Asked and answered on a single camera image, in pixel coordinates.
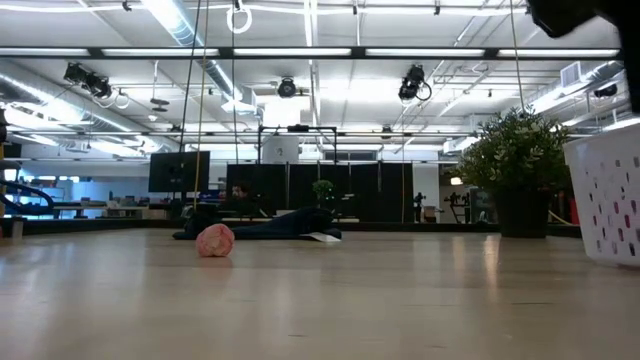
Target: spotlight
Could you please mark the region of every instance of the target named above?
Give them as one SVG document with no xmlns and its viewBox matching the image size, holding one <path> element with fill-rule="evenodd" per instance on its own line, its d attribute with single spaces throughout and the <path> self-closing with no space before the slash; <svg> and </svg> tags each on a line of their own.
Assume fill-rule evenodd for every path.
<svg viewBox="0 0 640 360">
<path fill-rule="evenodd" d="M 82 68 L 80 64 L 67 65 L 64 79 L 73 85 L 80 85 L 81 88 L 89 91 L 91 95 L 98 99 L 111 97 L 112 90 L 111 85 L 109 85 L 109 78 L 89 72 Z"/>
<path fill-rule="evenodd" d="M 383 126 L 383 127 L 382 127 L 382 132 L 383 132 L 383 133 L 392 133 L 392 132 L 393 132 L 393 130 L 391 129 L 391 126 L 389 126 L 389 125 L 385 125 L 385 126 Z M 391 136 L 381 136 L 380 138 L 381 138 L 382 140 L 390 140 L 390 139 L 391 139 Z"/>
<path fill-rule="evenodd" d="M 413 99 L 427 101 L 431 98 L 431 87 L 424 81 L 424 70 L 422 65 L 412 65 L 407 72 L 407 76 L 402 78 L 402 85 L 398 96 L 402 102 L 410 102 Z M 423 87 L 429 90 L 429 96 L 421 98 L 418 96 Z"/>
<path fill-rule="evenodd" d="M 281 98 L 292 98 L 296 95 L 296 84 L 293 83 L 293 79 L 286 77 L 282 79 L 280 86 L 278 87 L 278 96 Z"/>
<path fill-rule="evenodd" d="M 611 84 L 603 89 L 599 89 L 593 92 L 593 95 L 597 98 L 611 97 L 618 93 L 618 85 Z"/>
</svg>

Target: green leaves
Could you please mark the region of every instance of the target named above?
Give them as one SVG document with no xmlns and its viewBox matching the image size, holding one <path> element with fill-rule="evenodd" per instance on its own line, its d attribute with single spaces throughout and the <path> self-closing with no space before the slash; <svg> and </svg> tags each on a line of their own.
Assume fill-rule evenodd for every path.
<svg viewBox="0 0 640 360">
<path fill-rule="evenodd" d="M 562 145 L 568 130 L 531 108 L 497 114 L 482 126 L 481 139 L 460 158 L 455 173 L 488 190 L 538 190 L 566 183 Z"/>
</svg>

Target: stage light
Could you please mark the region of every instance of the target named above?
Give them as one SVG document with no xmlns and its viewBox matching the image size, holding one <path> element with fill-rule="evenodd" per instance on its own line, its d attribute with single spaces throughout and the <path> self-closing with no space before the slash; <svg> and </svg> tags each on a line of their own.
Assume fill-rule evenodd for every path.
<svg viewBox="0 0 640 360">
<path fill-rule="evenodd" d="M 400 97 L 403 103 L 411 102 L 416 98 L 420 101 L 427 101 L 431 98 L 431 87 L 425 82 L 424 78 L 425 74 L 422 65 L 412 65 L 409 72 L 407 72 L 407 76 L 402 78 L 402 85 L 398 92 L 398 97 Z M 418 96 L 418 93 L 420 93 L 423 88 L 429 90 L 429 95 L 421 98 Z"/>
<path fill-rule="evenodd" d="M 294 84 L 292 78 L 287 77 L 282 79 L 280 86 L 278 86 L 278 96 L 280 96 L 281 98 L 288 99 L 296 96 L 296 92 L 297 92 L 296 84 Z"/>
</svg>

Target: hanging rope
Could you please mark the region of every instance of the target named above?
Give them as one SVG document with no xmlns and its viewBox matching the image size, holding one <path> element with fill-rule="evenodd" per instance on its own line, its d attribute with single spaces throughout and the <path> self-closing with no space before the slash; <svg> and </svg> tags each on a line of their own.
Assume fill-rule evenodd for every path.
<svg viewBox="0 0 640 360">
<path fill-rule="evenodd" d="M 202 64 L 207 62 L 207 41 L 209 38 L 209 0 L 207 0 L 207 13 L 205 15 L 204 22 L 204 51 L 202 52 Z M 193 186 L 193 210 L 198 209 L 198 185 L 200 182 L 200 140 L 202 139 L 202 113 L 204 110 L 204 81 L 205 74 L 204 67 L 202 68 L 202 81 L 200 82 L 200 116 L 198 120 L 198 149 L 196 150 L 196 183 Z"/>
<path fill-rule="evenodd" d="M 193 57 L 196 53 L 196 43 L 198 38 L 198 25 L 200 23 L 200 7 L 202 0 L 198 0 L 198 10 L 196 11 L 196 26 L 193 30 L 193 43 L 191 44 L 191 59 L 189 60 L 189 75 L 187 76 L 187 89 L 184 92 L 184 107 L 182 108 L 182 129 L 180 129 L 180 152 L 183 152 L 184 131 L 187 124 L 187 106 L 189 104 L 189 89 L 191 88 L 191 71 L 193 70 Z"/>
<path fill-rule="evenodd" d="M 520 90 L 520 105 L 522 105 L 522 112 L 525 111 L 524 107 L 524 95 L 522 94 L 522 79 L 520 78 L 520 58 L 518 57 L 518 38 L 516 35 L 516 22 L 513 16 L 513 0 L 509 0 L 511 5 L 511 32 L 513 34 L 513 50 L 516 54 L 516 74 L 518 75 L 518 88 Z"/>
<path fill-rule="evenodd" d="M 236 28 L 236 12 L 233 12 L 233 16 L 231 18 L 231 24 L 233 28 Z M 235 49 L 236 47 L 236 32 L 231 32 L 231 48 Z M 234 84 L 233 89 L 231 90 L 231 96 L 233 97 L 233 142 L 236 146 L 236 165 L 240 163 L 240 154 L 238 153 L 238 115 L 236 114 L 236 59 L 231 59 L 231 82 Z"/>
</svg>

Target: cable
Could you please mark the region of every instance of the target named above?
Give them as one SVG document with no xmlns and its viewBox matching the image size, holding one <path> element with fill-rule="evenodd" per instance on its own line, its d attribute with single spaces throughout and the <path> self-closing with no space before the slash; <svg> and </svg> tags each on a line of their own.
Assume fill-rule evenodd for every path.
<svg viewBox="0 0 640 360">
<path fill-rule="evenodd" d="M 236 14 L 233 14 L 232 25 L 236 27 Z M 231 48 L 236 47 L 236 33 L 231 33 Z M 236 59 L 231 59 L 231 82 L 233 83 L 233 90 L 231 97 L 233 98 L 233 142 L 236 145 L 236 165 L 240 163 L 240 154 L 238 152 L 238 115 L 236 113 Z"/>
<path fill-rule="evenodd" d="M 207 0 L 207 9 L 209 9 L 209 0 Z M 205 15 L 204 22 L 204 51 L 202 52 L 202 63 L 207 62 L 207 40 L 209 38 L 209 10 Z M 200 141 L 202 139 L 202 111 L 204 109 L 204 81 L 207 72 L 202 69 L 202 81 L 200 82 L 200 118 L 198 120 L 198 150 L 196 150 L 196 183 L 193 187 L 193 211 L 198 210 L 198 185 L 200 182 Z"/>
<path fill-rule="evenodd" d="M 198 10 L 196 11 L 196 25 L 193 30 L 193 39 L 191 43 L 191 59 L 189 60 L 189 75 L 187 76 L 187 88 L 184 92 L 184 107 L 182 108 L 182 129 L 180 129 L 180 143 L 179 143 L 179 151 L 183 152 L 184 146 L 184 131 L 186 129 L 187 123 L 187 106 L 189 104 L 189 88 L 191 87 L 191 72 L 193 70 L 193 56 L 196 53 L 196 43 L 198 37 L 198 25 L 200 24 L 200 7 L 202 5 L 202 0 L 198 0 Z"/>
<path fill-rule="evenodd" d="M 518 88 L 520 90 L 520 104 L 522 105 L 522 112 L 525 112 L 524 107 L 524 95 L 522 94 L 522 79 L 520 78 L 520 58 L 518 57 L 518 38 L 516 35 L 516 22 L 513 16 L 513 0 L 509 0 L 509 8 L 511 9 L 511 32 L 513 34 L 513 50 L 516 55 L 516 72 L 518 74 Z"/>
<path fill-rule="evenodd" d="M 560 216 L 556 215 L 553 213 L 553 211 L 549 210 L 549 215 L 551 215 L 552 218 L 560 221 L 561 223 L 565 224 L 565 225 L 573 225 L 572 223 L 564 220 L 563 218 L 561 218 Z"/>
<path fill-rule="evenodd" d="M 431 96 L 433 95 L 433 90 L 431 89 L 431 86 L 429 86 L 429 84 L 427 84 L 426 81 L 424 82 L 424 86 L 422 88 L 424 89 L 425 87 L 427 89 L 429 89 L 429 96 L 427 96 L 426 98 L 421 98 L 420 96 L 416 95 L 416 99 L 418 99 L 420 101 L 427 101 L 427 100 L 431 99 Z"/>
</svg>

